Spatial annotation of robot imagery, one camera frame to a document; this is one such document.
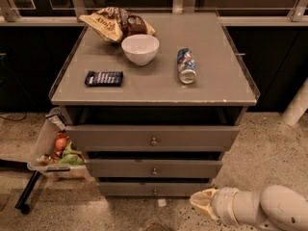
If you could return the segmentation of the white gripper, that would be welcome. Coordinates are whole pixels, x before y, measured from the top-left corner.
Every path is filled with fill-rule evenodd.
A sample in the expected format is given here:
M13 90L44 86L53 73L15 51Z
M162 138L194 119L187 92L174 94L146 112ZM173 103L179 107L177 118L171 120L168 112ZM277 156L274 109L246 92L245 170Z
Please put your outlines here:
M215 188L196 192L190 197L190 203L196 211L211 220L220 220L225 225L237 225L233 209L236 188Z

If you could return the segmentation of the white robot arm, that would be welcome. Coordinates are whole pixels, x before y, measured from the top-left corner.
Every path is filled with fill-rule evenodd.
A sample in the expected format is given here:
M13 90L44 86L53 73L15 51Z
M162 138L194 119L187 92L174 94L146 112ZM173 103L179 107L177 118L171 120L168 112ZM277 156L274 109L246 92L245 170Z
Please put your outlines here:
M194 193L190 203L205 217L225 225L250 225L260 231L308 231L308 200L280 185L260 192L237 188Z

